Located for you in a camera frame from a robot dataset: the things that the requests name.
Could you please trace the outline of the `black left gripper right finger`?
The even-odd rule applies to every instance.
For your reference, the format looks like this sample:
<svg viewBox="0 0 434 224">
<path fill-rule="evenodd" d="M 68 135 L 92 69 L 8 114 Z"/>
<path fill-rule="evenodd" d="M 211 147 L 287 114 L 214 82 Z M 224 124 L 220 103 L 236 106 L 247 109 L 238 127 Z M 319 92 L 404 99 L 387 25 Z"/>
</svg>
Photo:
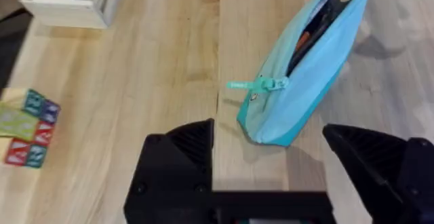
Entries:
<svg viewBox="0 0 434 224">
<path fill-rule="evenodd" d="M 433 224 L 433 144 L 328 124 L 322 133 L 374 224 Z"/>
</svg>

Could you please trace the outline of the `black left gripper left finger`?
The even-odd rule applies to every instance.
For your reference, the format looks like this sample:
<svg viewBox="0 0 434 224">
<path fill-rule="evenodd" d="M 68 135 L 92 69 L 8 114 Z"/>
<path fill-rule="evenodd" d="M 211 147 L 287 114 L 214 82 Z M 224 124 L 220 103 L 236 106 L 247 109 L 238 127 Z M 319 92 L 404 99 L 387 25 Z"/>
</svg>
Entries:
<svg viewBox="0 0 434 224">
<path fill-rule="evenodd" d="M 212 118 L 145 138 L 123 212 L 128 223 L 213 223 Z"/>
</svg>

